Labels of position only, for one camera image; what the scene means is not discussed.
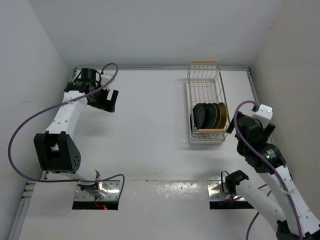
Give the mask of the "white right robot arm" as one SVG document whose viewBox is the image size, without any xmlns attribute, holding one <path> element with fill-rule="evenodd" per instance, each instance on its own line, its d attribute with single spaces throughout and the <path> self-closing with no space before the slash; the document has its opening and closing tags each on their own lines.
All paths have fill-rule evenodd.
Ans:
<svg viewBox="0 0 320 240">
<path fill-rule="evenodd" d="M 239 195 L 256 209 L 279 240 L 318 240 L 320 221 L 296 188 L 281 151 L 268 138 L 275 125 L 263 127 L 256 116 L 238 112 L 227 129 L 236 131 L 237 152 L 265 181 L 276 202 L 270 200 L 241 170 L 230 173 L 224 185 L 230 195 Z"/>
</svg>

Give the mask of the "black round plate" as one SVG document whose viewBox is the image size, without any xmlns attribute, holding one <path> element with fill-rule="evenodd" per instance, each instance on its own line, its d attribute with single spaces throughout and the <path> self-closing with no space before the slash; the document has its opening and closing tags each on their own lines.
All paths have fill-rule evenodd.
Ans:
<svg viewBox="0 0 320 240">
<path fill-rule="evenodd" d="M 207 104 L 208 121 L 206 124 L 207 129 L 215 129 L 218 126 L 218 111 L 213 103 Z"/>
</svg>

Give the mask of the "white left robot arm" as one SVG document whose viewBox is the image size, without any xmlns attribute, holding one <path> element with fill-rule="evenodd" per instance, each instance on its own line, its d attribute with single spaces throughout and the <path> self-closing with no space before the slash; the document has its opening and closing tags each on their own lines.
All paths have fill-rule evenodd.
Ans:
<svg viewBox="0 0 320 240">
<path fill-rule="evenodd" d="M 89 105 L 113 113 L 119 92 L 109 88 L 95 92 L 102 85 L 102 76 L 97 70 L 83 68 L 78 76 L 64 89 L 63 106 L 60 106 L 53 121 L 44 133 L 35 135 L 33 142 L 42 170 L 77 180 L 80 190 L 95 199 L 108 194 L 104 181 L 97 182 L 100 173 L 81 160 L 81 153 L 73 141 L 73 133 L 80 114 Z"/>
</svg>

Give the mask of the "glossy black oval plate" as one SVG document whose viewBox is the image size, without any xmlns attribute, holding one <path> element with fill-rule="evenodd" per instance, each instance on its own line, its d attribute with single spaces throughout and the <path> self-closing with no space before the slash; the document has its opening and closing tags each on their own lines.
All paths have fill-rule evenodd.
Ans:
<svg viewBox="0 0 320 240">
<path fill-rule="evenodd" d="M 202 129 L 208 121 L 208 108 L 205 103 L 197 103 L 193 109 L 193 122 L 197 129 Z"/>
</svg>

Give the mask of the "gold rimmed dark plate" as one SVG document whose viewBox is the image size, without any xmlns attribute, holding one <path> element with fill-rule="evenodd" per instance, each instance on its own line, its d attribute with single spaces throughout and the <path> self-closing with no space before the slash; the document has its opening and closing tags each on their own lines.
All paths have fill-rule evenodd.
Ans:
<svg viewBox="0 0 320 240">
<path fill-rule="evenodd" d="M 228 120 L 228 109 L 227 109 L 227 106 L 223 102 L 219 102 L 218 105 L 220 107 L 220 120 L 219 120 L 217 128 L 224 129 L 227 124 L 227 120 Z"/>
</svg>

